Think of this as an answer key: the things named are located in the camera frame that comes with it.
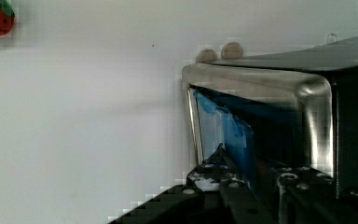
stainless steel frame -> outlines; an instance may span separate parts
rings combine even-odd
[[[186,109],[196,164],[201,164],[200,125],[190,85],[256,100],[290,106],[305,121],[304,151],[310,166],[333,177],[335,172],[332,123],[332,93],[321,76],[283,70],[228,67],[196,63],[183,69]]]

bolt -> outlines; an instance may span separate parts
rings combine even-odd
[[[301,190],[309,190],[310,185],[308,185],[306,183],[299,183],[296,185],[296,188],[301,189]]]
[[[196,191],[195,190],[193,190],[193,189],[184,189],[183,190],[183,193],[184,194],[194,194]]]
[[[351,191],[350,191],[350,195],[353,195],[353,196],[355,196],[356,198],[358,198],[358,190],[356,190],[356,189],[351,190]]]

